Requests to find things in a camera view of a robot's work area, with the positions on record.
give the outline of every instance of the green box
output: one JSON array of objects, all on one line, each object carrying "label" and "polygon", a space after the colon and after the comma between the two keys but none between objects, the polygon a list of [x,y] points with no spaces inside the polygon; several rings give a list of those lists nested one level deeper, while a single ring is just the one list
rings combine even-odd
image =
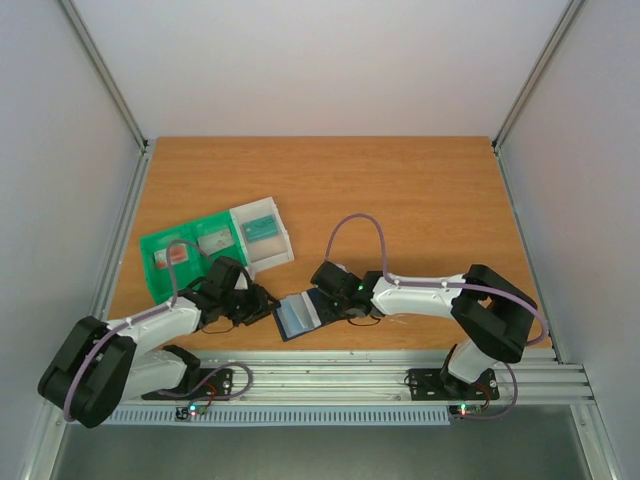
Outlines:
[{"label": "green box", "polygon": [[[242,263],[242,265],[247,266],[247,259],[242,250],[242,243],[238,237],[238,232],[234,227],[233,219],[229,211],[204,217],[140,238],[144,275],[151,296],[156,304],[160,304],[171,298],[172,289],[169,270],[167,268],[159,269],[156,267],[155,252],[166,249],[171,240],[180,238],[197,244],[198,238],[224,229],[229,229],[234,244],[213,253],[210,257],[217,258],[224,255],[234,258]],[[202,257],[195,249],[189,246],[186,246],[186,248],[189,254],[188,260],[174,265],[178,289],[186,287],[189,282],[198,277],[205,276],[211,267],[211,262]]]}]

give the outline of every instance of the mounting plate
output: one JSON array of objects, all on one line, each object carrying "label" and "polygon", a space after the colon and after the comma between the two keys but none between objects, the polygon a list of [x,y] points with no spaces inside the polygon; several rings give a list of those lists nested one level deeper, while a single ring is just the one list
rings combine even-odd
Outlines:
[{"label": "mounting plate", "polygon": [[[495,372],[491,369],[485,370],[478,382],[486,387],[489,392],[489,398],[491,400],[497,400],[500,398],[500,392],[498,391],[498,384],[496,382]],[[469,389],[462,395],[463,398],[454,398],[447,392],[440,380],[439,368],[412,368],[407,371],[405,377],[405,384],[409,387],[411,392],[411,400],[413,401],[428,401],[428,400],[464,400],[473,401],[485,400],[484,392],[478,390],[473,385],[469,386]]]},{"label": "mounting plate", "polygon": [[[200,382],[204,377],[206,377],[209,373],[213,371],[212,368],[201,368],[198,376],[198,382]],[[213,375],[207,380],[207,383],[210,383],[216,388],[216,395],[229,395],[231,393],[231,389],[233,388],[233,370],[230,368],[224,368],[220,370],[218,373]],[[167,397],[166,395],[162,395],[160,393],[151,392],[146,395],[142,395],[143,400],[193,400],[194,398],[207,397],[209,394],[209,388],[206,385],[203,385],[198,390],[193,392],[191,395],[187,395],[181,398],[173,398]]]}]

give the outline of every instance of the white wall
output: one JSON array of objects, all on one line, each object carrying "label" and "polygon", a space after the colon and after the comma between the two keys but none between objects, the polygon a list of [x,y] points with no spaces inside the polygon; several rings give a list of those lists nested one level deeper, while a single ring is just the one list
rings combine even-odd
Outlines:
[{"label": "white wall", "polygon": [[57,2],[0,2],[0,478],[36,386],[89,313],[136,146]]},{"label": "white wall", "polygon": [[629,479],[640,472],[639,25],[638,2],[587,2],[504,149],[542,296]]},{"label": "white wall", "polygon": [[145,135],[493,137],[566,0],[76,0]]}]

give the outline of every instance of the orange wooden surface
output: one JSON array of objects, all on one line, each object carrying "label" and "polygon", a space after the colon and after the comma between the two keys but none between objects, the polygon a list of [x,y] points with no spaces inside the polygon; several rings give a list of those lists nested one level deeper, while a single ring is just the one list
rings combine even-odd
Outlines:
[{"label": "orange wooden surface", "polygon": [[[296,256],[256,278],[279,298],[310,287],[332,228],[354,212],[382,223],[393,273],[449,276],[485,263],[535,296],[487,138],[161,138],[109,318],[153,306],[140,236],[268,196],[278,205]],[[347,224],[332,260],[358,275],[378,269],[374,228],[360,219]],[[229,325],[221,319],[207,330]],[[198,332],[173,343],[207,350],[448,349],[464,338],[455,322],[398,315],[370,328],[337,322],[284,343],[268,317],[230,333]]]}]

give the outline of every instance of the cable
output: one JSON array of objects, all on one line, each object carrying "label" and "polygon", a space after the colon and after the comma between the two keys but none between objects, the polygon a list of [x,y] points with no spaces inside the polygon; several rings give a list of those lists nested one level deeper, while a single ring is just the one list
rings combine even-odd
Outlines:
[{"label": "cable", "polygon": [[[168,390],[158,390],[156,393],[159,393],[160,395],[165,395],[165,396],[171,397],[171,398],[188,397],[189,395],[192,395],[194,392],[197,392],[198,389],[200,387],[202,387],[202,385],[207,383],[209,381],[209,379],[211,377],[213,377],[216,373],[218,373],[220,370],[225,369],[225,368],[230,368],[230,367],[238,367],[238,368],[241,368],[242,370],[244,370],[247,373],[247,384],[240,391],[238,391],[236,393],[230,393],[229,395],[219,395],[219,396],[217,396],[216,400],[231,400],[233,398],[237,398],[240,395],[244,395],[245,393],[247,393],[249,391],[249,389],[251,388],[251,386],[253,385],[253,372],[251,371],[251,369],[249,368],[249,366],[246,363],[242,363],[242,362],[223,363],[222,365],[220,365],[215,370],[210,371],[202,380],[200,380],[200,383],[198,383],[195,387],[193,387],[191,389],[191,391],[188,392],[188,393],[174,393],[174,392],[170,392]],[[192,400],[192,402],[200,401],[200,400],[203,400],[203,399],[206,400],[206,398],[207,397],[197,398],[195,400]]]},{"label": "cable", "polygon": [[379,324],[382,319],[381,318],[374,318],[375,322],[373,323],[355,323],[353,321],[353,318],[347,318],[347,322],[350,325],[353,325],[354,327],[375,327],[377,324]]},{"label": "cable", "polygon": [[231,330],[233,330],[234,328],[236,328],[235,325],[231,325],[231,328],[227,329],[227,330],[222,330],[220,332],[207,332],[204,328],[202,330],[200,330],[202,333],[206,334],[206,335],[218,335],[220,333],[229,333]]},{"label": "cable", "polygon": [[62,408],[64,419],[67,422],[73,422],[75,420],[71,416],[71,403],[73,402],[73,397],[76,394],[78,385],[80,385],[80,381],[82,380],[82,377],[84,376],[84,374],[86,373],[87,369],[89,368],[91,363],[94,361],[94,359],[98,356],[98,354],[100,353],[100,350],[102,350],[102,348],[106,345],[106,343],[122,330],[129,328],[130,326],[132,327],[134,325],[137,325],[138,323],[143,322],[151,317],[154,317],[159,313],[169,311],[175,306],[176,302],[178,301],[178,280],[176,279],[173,263],[171,262],[170,251],[171,251],[171,247],[178,243],[183,243],[192,248],[195,248],[201,255],[203,255],[210,262],[213,263],[213,260],[206,254],[206,252],[193,242],[190,242],[188,240],[182,240],[182,239],[175,239],[169,242],[169,245],[167,245],[166,256],[167,256],[167,269],[169,271],[169,278],[171,279],[171,289],[172,289],[172,296],[171,296],[170,302],[169,303],[165,302],[154,308],[151,308],[144,312],[138,313],[137,315],[134,315],[133,317],[130,318],[129,321],[122,322],[120,325],[112,328],[100,340],[98,340],[98,342],[93,346],[93,348],[89,351],[87,356],[84,358],[83,362],[80,364],[78,371],[76,372],[75,376],[73,377],[73,380],[71,381],[69,390],[67,390],[67,396],[64,399],[64,405]]},{"label": "cable", "polygon": [[522,308],[524,308],[529,313],[531,313],[540,323],[540,327],[542,328],[540,335],[538,335],[536,338],[532,340],[528,340],[525,345],[527,346],[536,345],[542,342],[549,335],[549,324],[547,323],[546,318],[544,318],[544,315],[542,315],[541,312],[533,308],[531,305],[529,305],[527,302],[522,300],[520,297],[517,297],[516,295],[513,295],[509,292],[505,292],[504,290],[500,290],[493,287],[485,287],[484,285],[474,285],[471,283],[450,282],[443,285],[441,282],[436,282],[436,281],[433,281],[433,282],[407,281],[407,280],[402,280],[397,275],[394,276],[393,274],[389,273],[388,259],[387,259],[387,245],[384,238],[384,232],[382,231],[382,226],[374,217],[366,213],[354,213],[353,215],[349,215],[343,218],[342,220],[340,220],[340,222],[338,222],[338,224],[334,227],[333,232],[331,232],[331,236],[329,237],[327,250],[325,251],[325,254],[324,254],[325,261],[329,260],[331,247],[333,246],[333,242],[338,233],[338,230],[340,230],[340,228],[345,223],[347,223],[349,220],[353,220],[354,218],[365,218],[369,220],[371,223],[373,223],[374,227],[376,227],[376,230],[378,231],[378,237],[380,238],[380,255],[382,257],[382,275],[384,276],[387,282],[398,285],[398,286],[403,286],[403,287],[460,288],[465,290],[474,290],[477,292],[488,293],[490,295],[498,295],[514,303],[517,303]]},{"label": "cable", "polygon": [[513,408],[516,406],[516,402],[518,401],[518,381],[516,380],[516,374],[508,363],[503,364],[509,370],[509,374],[511,375],[511,381],[513,382],[513,397],[511,398],[511,403],[500,413],[496,413],[495,415],[451,415],[453,418],[468,418],[470,420],[497,420],[498,418],[505,417],[511,413]]},{"label": "cable", "polygon": [[475,383],[474,386],[482,393],[484,393],[485,402],[484,405],[482,405],[482,407],[480,408],[480,410],[484,412],[487,408],[489,408],[489,405],[491,405],[491,394],[489,393],[489,390],[487,390],[487,387],[485,387],[481,383]]},{"label": "cable", "polygon": [[207,406],[204,407],[206,412],[208,408],[211,406],[211,403],[213,402],[213,399],[215,398],[216,393],[218,393],[218,391],[216,390],[216,387],[211,385],[209,382],[205,383],[204,385],[205,387],[209,387],[211,389],[211,395],[209,395],[209,403],[207,403]]}]

